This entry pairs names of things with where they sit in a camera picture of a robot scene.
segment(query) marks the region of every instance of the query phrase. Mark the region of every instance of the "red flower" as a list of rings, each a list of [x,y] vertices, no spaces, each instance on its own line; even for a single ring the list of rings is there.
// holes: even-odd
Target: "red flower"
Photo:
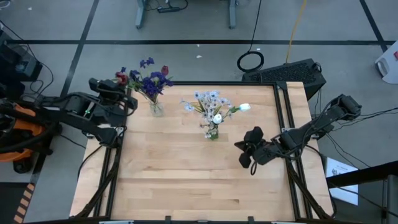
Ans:
[[[118,79],[119,85],[127,85],[127,82],[129,81],[128,75],[121,72],[116,72],[115,77]]]
[[[163,65],[162,70],[160,71],[162,72],[163,75],[168,75],[169,74],[169,68],[166,65]]]

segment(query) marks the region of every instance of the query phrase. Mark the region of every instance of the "yellow cable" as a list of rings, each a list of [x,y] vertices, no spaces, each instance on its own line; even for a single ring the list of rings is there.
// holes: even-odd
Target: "yellow cable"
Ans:
[[[306,5],[307,5],[307,0],[304,0],[303,5],[301,6],[300,12],[298,14],[298,18],[294,24],[292,36],[290,36],[289,49],[287,50],[287,55],[286,55],[286,63],[289,59],[290,49],[292,48],[293,36],[294,36],[294,33],[296,33],[297,24],[299,24],[299,22],[300,22],[301,16],[303,14],[303,11],[304,11]]]

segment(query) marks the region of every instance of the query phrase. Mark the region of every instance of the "wooden table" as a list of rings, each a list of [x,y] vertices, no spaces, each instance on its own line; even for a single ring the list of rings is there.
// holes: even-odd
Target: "wooden table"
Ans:
[[[301,126],[311,119],[303,85],[287,85],[295,125]],[[234,105],[250,103],[252,109],[234,114],[220,125],[220,138],[210,141],[199,127],[200,115],[179,104],[181,98],[195,101],[195,90],[219,90]],[[112,219],[164,220],[171,215],[172,220],[246,221],[248,216],[256,221],[294,220],[285,161],[278,158],[258,166],[251,176],[239,164],[241,151],[233,145],[254,126],[262,128],[265,139],[280,133],[271,86],[173,86],[159,98],[165,108],[162,118],[151,116],[141,95],[133,97],[139,106],[127,120]],[[282,108],[287,120],[284,104]],[[309,145],[317,148],[314,140]],[[86,156],[97,146],[90,140]],[[82,168],[70,215],[78,213],[96,191],[103,157],[104,150]],[[321,159],[306,149],[302,161],[309,191],[331,215]],[[302,202],[298,189],[297,194]],[[300,211],[305,217],[302,204]]]

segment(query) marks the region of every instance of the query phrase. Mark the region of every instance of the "flower bouquet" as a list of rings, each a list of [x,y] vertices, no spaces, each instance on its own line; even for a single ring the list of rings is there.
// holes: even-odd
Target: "flower bouquet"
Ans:
[[[166,78],[169,68],[165,65],[160,72],[149,73],[148,68],[154,64],[154,59],[151,57],[148,60],[141,60],[140,70],[131,70],[128,76],[125,74],[126,67],[123,67],[120,72],[116,73],[116,79],[120,85],[125,85],[142,94],[149,101],[150,112],[153,116],[163,116],[164,107],[157,97],[162,95],[162,90],[166,86],[173,86],[173,82],[170,81],[171,77]]]
[[[219,98],[219,91],[206,91],[200,93],[195,92],[195,99],[197,103],[190,103],[182,100],[181,103],[187,111],[196,111],[202,115],[204,124],[200,124],[201,128],[207,127],[208,130],[205,133],[205,138],[215,140],[218,139],[218,126],[224,122],[226,117],[232,118],[232,114],[237,111],[250,110],[248,103],[241,104],[239,107],[232,106],[231,102],[226,98]],[[223,106],[227,106],[229,109],[224,112]]]

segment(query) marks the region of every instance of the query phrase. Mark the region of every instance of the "orange and black striped tape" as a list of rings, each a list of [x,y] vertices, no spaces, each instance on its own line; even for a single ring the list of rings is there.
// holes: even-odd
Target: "orange and black striped tape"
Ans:
[[[14,223],[22,223],[24,221],[27,207],[29,206],[34,190],[35,186],[33,184],[27,185],[21,201],[19,202],[17,213],[14,216]]]

